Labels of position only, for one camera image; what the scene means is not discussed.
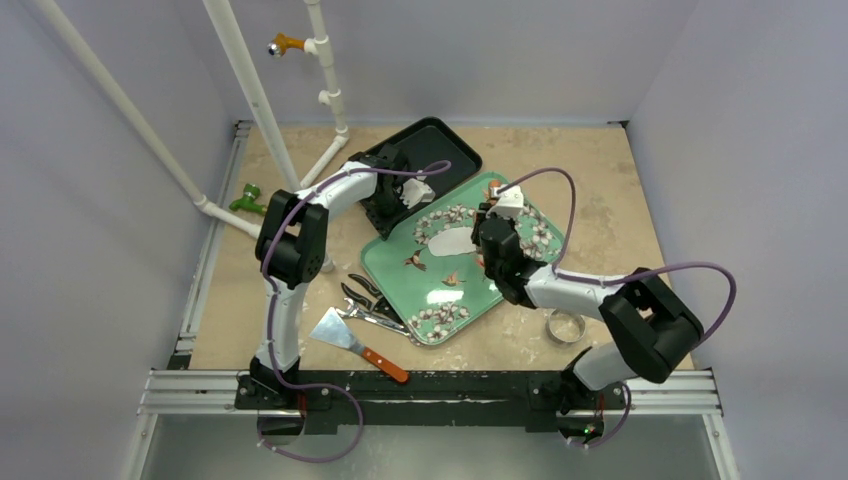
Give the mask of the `white dough ball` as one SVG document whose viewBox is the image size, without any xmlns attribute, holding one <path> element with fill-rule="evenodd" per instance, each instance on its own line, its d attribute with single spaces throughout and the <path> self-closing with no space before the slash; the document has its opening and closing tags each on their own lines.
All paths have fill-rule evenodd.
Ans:
<svg viewBox="0 0 848 480">
<path fill-rule="evenodd" d="M 477 246 L 472 233 L 473 228 L 468 226 L 448 228 L 430 238 L 427 249 L 434 257 L 475 254 Z"/>
</svg>

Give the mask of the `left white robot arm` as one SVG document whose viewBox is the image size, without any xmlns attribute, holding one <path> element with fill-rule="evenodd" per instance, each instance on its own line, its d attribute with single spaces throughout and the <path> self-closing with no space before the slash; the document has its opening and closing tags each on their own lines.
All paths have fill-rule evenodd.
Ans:
<svg viewBox="0 0 848 480">
<path fill-rule="evenodd" d="M 255 246 L 266 288 L 266 321 L 249 375 L 272 408 L 287 408 L 297 399 L 300 316 L 306 291 L 327 259 L 330 220 L 360 203 L 386 239 L 410 209 L 402 188 L 415 171 L 405 153 L 388 145 L 375 155 L 355 154 L 319 184 L 271 197 Z"/>
</svg>

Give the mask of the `wooden dough roller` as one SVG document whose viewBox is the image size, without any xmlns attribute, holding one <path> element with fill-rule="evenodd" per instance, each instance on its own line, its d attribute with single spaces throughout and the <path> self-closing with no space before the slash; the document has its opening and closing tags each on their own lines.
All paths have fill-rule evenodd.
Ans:
<svg viewBox="0 0 848 480">
<path fill-rule="evenodd" d="M 497 202 L 497 191 L 502 186 L 502 182 L 497 179 L 493 179 L 488 183 L 487 189 L 485 190 L 485 201 L 491 204 Z"/>
</svg>

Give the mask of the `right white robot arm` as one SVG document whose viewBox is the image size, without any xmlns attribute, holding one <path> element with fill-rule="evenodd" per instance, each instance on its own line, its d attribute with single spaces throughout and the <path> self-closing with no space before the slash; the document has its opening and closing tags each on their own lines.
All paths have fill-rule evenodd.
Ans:
<svg viewBox="0 0 848 480">
<path fill-rule="evenodd" d="M 661 384 L 703 339 L 698 317 L 656 274 L 580 276 L 526 255 L 510 219 L 477 216 L 472 242 L 484 273 L 503 298 L 529 309 L 555 309 L 600 320 L 611 340 L 580 354 L 561 381 L 564 399 L 584 407 L 601 389 L 640 377 Z"/>
</svg>

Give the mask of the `green floral tray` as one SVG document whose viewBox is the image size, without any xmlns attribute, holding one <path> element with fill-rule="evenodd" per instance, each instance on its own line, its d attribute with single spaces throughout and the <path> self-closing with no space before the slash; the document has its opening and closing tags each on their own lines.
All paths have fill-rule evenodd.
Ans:
<svg viewBox="0 0 848 480">
<path fill-rule="evenodd" d="M 493 179 L 508 182 L 496 172 L 480 174 L 361 251 L 363 269 L 423 345 L 447 341 L 503 300 L 476 254 L 434 257 L 427 249 L 439 232 L 473 226 L 475 209 L 485 202 Z"/>
</svg>

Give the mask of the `black plastic tray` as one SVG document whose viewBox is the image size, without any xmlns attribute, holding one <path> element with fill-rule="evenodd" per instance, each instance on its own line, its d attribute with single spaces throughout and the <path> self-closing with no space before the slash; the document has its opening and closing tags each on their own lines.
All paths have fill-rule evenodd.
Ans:
<svg viewBox="0 0 848 480">
<path fill-rule="evenodd" d="M 482 167 L 481 156 L 437 117 L 418 120 L 376 145 L 353 154 L 348 160 L 370 167 L 404 171 L 423 170 L 434 162 L 448 160 L 451 162 L 451 168 L 447 172 L 426 179 L 435 191 L 436 199 L 464 183 Z M 395 178 L 396 190 L 401 193 L 402 184 L 407 179 Z M 429 206 L 428 203 L 418 205 L 410 210 L 409 217 L 401 221 L 375 222 L 370 219 L 370 197 L 362 200 L 360 204 L 367 219 L 383 240 L 388 239 L 394 227 L 402 221 Z"/>
</svg>

